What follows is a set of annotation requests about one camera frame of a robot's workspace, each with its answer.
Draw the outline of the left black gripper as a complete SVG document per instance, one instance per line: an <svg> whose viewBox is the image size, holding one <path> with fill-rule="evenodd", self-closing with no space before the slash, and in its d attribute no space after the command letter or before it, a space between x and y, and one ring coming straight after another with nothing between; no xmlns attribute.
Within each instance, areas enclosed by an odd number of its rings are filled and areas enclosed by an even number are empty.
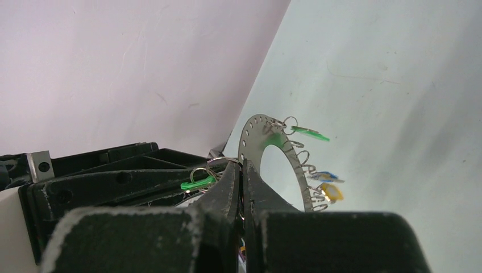
<svg viewBox="0 0 482 273"><path fill-rule="evenodd" d="M1 156L1 192L18 188L35 263L58 222L88 206L175 206L180 188L204 177L208 158L154 142L52 158L48 151Z"/></svg>

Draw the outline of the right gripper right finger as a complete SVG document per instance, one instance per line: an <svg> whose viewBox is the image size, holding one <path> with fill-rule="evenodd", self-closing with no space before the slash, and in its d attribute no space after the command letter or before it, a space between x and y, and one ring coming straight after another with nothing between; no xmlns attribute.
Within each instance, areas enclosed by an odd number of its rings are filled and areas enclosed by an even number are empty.
<svg viewBox="0 0 482 273"><path fill-rule="evenodd" d="M301 212L243 162L248 272L429 272L408 222L388 212Z"/></svg>

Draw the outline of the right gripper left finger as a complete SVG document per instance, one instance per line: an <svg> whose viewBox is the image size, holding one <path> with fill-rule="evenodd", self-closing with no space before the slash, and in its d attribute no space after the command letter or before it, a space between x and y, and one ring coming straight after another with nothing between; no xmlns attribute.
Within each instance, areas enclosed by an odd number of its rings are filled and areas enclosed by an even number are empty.
<svg viewBox="0 0 482 273"><path fill-rule="evenodd" d="M185 207L86 207L67 213L40 272L237 272L240 166Z"/></svg>

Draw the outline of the yellow key tag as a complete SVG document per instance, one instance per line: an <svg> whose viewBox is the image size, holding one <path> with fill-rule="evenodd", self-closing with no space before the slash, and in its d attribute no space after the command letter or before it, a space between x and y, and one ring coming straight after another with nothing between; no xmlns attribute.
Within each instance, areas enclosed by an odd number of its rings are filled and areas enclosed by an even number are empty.
<svg viewBox="0 0 482 273"><path fill-rule="evenodd" d="M320 188L325 198L330 202L335 203L344 200L343 193L336 185L330 183L322 183L320 185Z"/></svg>

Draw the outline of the blue key tag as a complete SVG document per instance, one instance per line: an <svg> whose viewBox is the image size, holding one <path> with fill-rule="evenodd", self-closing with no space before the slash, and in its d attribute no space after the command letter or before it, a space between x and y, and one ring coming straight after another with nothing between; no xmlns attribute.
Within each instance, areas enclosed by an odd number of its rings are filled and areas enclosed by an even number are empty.
<svg viewBox="0 0 482 273"><path fill-rule="evenodd" d="M312 173L308 176L311 180L320 181L322 183L344 183L345 181L340 179L339 176L327 172L327 171L319 171Z"/></svg>

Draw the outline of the metal disc keyring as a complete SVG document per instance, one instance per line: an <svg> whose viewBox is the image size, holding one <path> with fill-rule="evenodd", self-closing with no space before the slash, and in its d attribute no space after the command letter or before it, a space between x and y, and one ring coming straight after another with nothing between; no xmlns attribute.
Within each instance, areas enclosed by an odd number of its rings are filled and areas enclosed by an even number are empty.
<svg viewBox="0 0 482 273"><path fill-rule="evenodd" d="M308 176L319 172L308 162L310 153L304 144L291 140L294 132L285 121L257 114L249 118L240 137L238 155L229 162L222 179L209 189L198 204L224 214L295 212L296 208L270 187L260 175L263 153L268 147L278 148L288 160L296 177L304 212L322 212L330 204L321 192L322 182Z"/></svg>

